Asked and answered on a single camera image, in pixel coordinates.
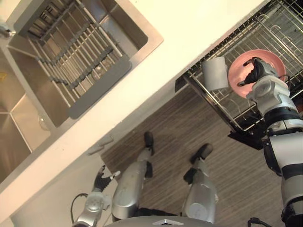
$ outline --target white cup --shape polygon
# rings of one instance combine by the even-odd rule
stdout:
[[[227,66],[224,57],[217,57],[202,62],[204,86],[214,91],[228,87]]]

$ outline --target robot leg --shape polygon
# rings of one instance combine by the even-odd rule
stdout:
[[[145,148],[122,174],[118,181],[112,202],[114,220],[133,217],[139,207],[139,198],[145,178],[152,177],[152,165],[149,162],[153,155],[153,137],[150,132],[144,134]]]
[[[192,185],[183,205],[182,216],[214,223],[218,197],[204,162],[212,150],[212,145],[205,144],[191,158],[193,167],[184,175],[184,180]]]

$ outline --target dish rack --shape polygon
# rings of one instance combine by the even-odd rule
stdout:
[[[203,85],[201,62],[224,56],[228,68],[242,53],[264,49],[283,61],[289,76],[287,84],[295,104],[303,95],[303,1],[272,0],[220,42],[182,78],[204,98],[230,126],[229,137],[262,149],[266,126],[256,104],[223,88],[208,91]]]
[[[26,37],[73,119],[131,68],[127,55],[80,0],[48,1]]]

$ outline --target stainless steel sink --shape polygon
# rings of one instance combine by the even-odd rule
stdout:
[[[0,49],[0,183],[50,132],[41,128],[38,111],[27,98]]]
[[[16,12],[18,12],[18,8],[22,9],[24,7],[24,1],[22,0],[18,5]],[[56,5],[60,5],[59,3],[63,2],[65,6],[74,3],[72,0],[52,0],[52,2]],[[160,34],[127,0],[83,0],[82,3],[105,30],[110,39],[113,40],[121,53],[129,59],[131,70],[163,41]],[[49,27],[51,25],[49,25],[49,21],[45,24],[41,23],[41,12],[48,4],[50,4],[49,0],[42,2],[32,0],[31,3],[27,3],[24,13],[19,17],[15,11],[13,12],[8,19],[8,23],[14,24],[17,35],[7,41],[5,45],[8,47],[8,51],[4,52],[9,62],[13,65],[16,76],[25,88],[26,93],[32,99],[39,112],[41,112],[46,124],[52,131],[60,127],[64,122],[68,121],[69,126],[75,122],[69,118],[69,106],[66,102],[72,103],[72,99],[76,99],[76,97],[74,94],[69,94],[68,96],[64,85],[55,85],[49,80],[45,70],[40,67],[35,58],[37,53],[28,42],[28,37],[38,41],[43,36],[48,37],[46,38],[47,44],[42,43],[41,46],[46,52],[52,49],[55,55],[62,51],[60,47],[66,45],[66,40],[73,38],[73,34],[66,29],[66,25],[63,23],[58,23],[58,29],[62,34],[58,33],[57,30],[50,32]],[[84,26],[85,20],[81,19],[79,11],[77,9],[72,10],[70,15],[63,17],[71,30],[77,31],[77,26],[79,26],[72,17],[78,21],[80,27]],[[78,70],[79,66],[75,64],[74,67]],[[82,84],[86,90],[91,88],[86,79]],[[62,95],[58,93],[56,86],[66,96],[65,101]],[[78,87],[75,90],[76,92],[74,93],[78,93],[79,96],[83,95],[83,92]]]
[[[28,39],[42,44],[42,49],[46,52],[49,51],[47,45],[54,53],[61,51],[58,45],[64,44],[62,39],[57,40],[58,44],[54,44],[49,38],[45,44],[41,42],[39,34],[35,35],[34,30],[31,30],[51,1],[56,4],[60,1],[73,4],[74,0],[21,0],[7,20],[7,24],[14,27],[16,34],[0,40],[0,73],[7,73],[6,78],[0,82],[0,191],[78,120],[69,117],[71,108],[58,93],[58,88],[64,93],[66,87],[50,81],[47,71],[39,64],[38,60],[41,58],[38,58]],[[160,34],[128,0],[83,0],[83,3],[122,56],[130,62],[130,71],[163,41]],[[84,21],[80,20],[79,12],[72,11],[71,15],[83,25]],[[70,15],[64,17],[64,20],[71,29],[77,27]],[[40,28],[46,29],[40,35],[49,29],[42,26]],[[58,24],[58,28],[66,39],[71,39],[71,33],[63,24]],[[60,37],[58,31],[52,31],[51,34],[55,39]],[[92,34],[89,34],[82,44],[91,36]],[[114,60],[119,59],[113,53],[107,56]],[[83,86],[88,91],[94,85],[87,83],[86,79],[83,81]]]

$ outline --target gray floor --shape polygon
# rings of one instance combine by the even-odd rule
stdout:
[[[216,224],[245,227],[258,217],[273,227],[281,222],[281,179],[270,171],[262,151],[227,137],[229,128],[214,110],[186,88],[103,154],[111,171],[125,170],[144,146],[143,134],[155,140],[154,177],[145,181],[141,207],[180,213],[189,190],[183,181],[188,159],[204,143],[214,151],[206,159],[219,202]]]

